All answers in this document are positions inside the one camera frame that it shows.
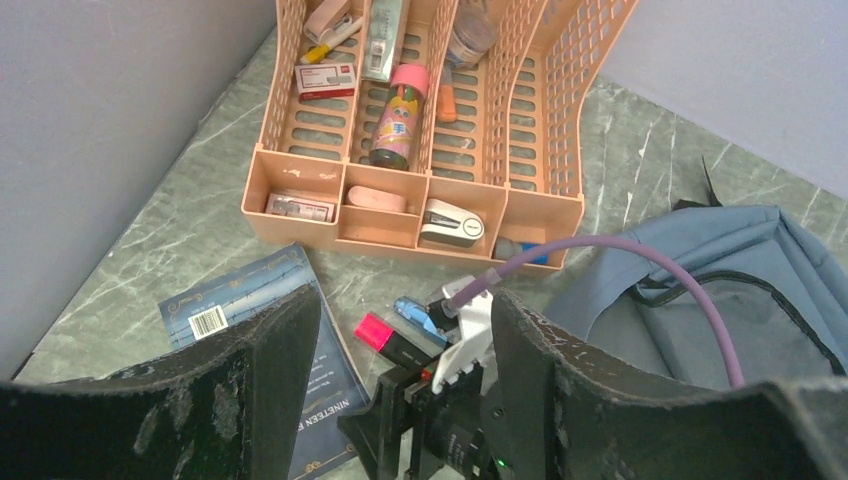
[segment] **green marble tabletop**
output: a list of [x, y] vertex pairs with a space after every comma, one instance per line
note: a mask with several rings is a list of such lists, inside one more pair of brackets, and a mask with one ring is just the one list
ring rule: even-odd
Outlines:
[[[104, 256], [18, 377], [45, 383], [101, 376], [171, 351], [157, 305], [193, 285], [276, 251], [240, 211], [251, 153], [274, 70], [276, 33], [236, 79], [191, 145]], [[581, 119], [586, 214], [580, 233], [616, 233], [705, 201], [701, 156], [725, 204], [778, 204], [848, 265], [848, 202], [599, 78]], [[465, 270], [310, 251], [310, 260], [370, 390], [389, 363], [353, 337], [363, 313], [390, 317], [400, 295], [424, 297]], [[504, 284], [542, 309], [591, 261], [572, 252], [563, 272]], [[397, 323], [404, 333], [414, 335]], [[366, 478], [351, 461], [326, 478]], [[438, 478], [459, 478], [443, 471]]]

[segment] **book cover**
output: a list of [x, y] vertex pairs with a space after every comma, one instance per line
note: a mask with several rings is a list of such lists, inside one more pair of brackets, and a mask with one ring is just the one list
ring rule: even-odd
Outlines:
[[171, 344], [178, 349], [251, 318], [307, 283], [321, 292], [323, 308], [288, 480], [316, 478], [353, 458], [353, 445], [336, 427], [335, 416], [368, 403], [303, 248], [294, 243], [159, 304]]

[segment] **desk organizer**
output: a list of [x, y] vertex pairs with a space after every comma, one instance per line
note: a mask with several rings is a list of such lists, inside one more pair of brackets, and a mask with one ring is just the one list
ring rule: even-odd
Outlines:
[[[454, 73], [459, 119], [436, 121], [438, 80], [458, 0], [411, 0], [403, 61], [425, 65], [430, 96], [410, 171], [367, 165], [387, 86], [362, 81], [370, 0], [354, 0], [363, 28], [324, 62], [357, 67], [352, 97], [299, 101], [293, 67], [318, 2], [277, 0], [277, 65], [242, 211], [266, 242], [484, 268], [495, 240], [545, 243], [573, 236], [583, 216], [579, 118], [583, 99], [636, 0], [471, 1], [495, 19], [498, 41], [473, 70]], [[406, 197], [406, 212], [345, 204], [356, 185]], [[332, 222], [265, 214], [268, 195], [308, 192], [334, 203]], [[436, 198], [484, 222], [471, 248], [419, 239], [424, 204]], [[565, 252], [526, 273], [563, 267]]]

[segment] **white mechanical bracket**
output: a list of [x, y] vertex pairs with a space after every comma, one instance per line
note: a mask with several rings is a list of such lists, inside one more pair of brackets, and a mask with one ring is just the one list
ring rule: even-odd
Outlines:
[[[441, 296], [452, 298], [472, 280], [474, 277], [468, 275], [443, 285]], [[485, 367], [493, 356], [492, 298], [491, 292], [483, 290], [459, 309], [457, 320], [462, 338], [455, 341], [439, 358], [439, 365], [431, 381], [433, 393], [441, 393], [445, 383], [456, 382], [460, 372], [470, 373], [475, 362]]]

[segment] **pink soap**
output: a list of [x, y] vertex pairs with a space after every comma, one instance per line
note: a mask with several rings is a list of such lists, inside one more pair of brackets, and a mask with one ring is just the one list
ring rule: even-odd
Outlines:
[[347, 201], [351, 205], [387, 212], [406, 212], [406, 199], [394, 193], [383, 192], [368, 187], [352, 187], [347, 192]]

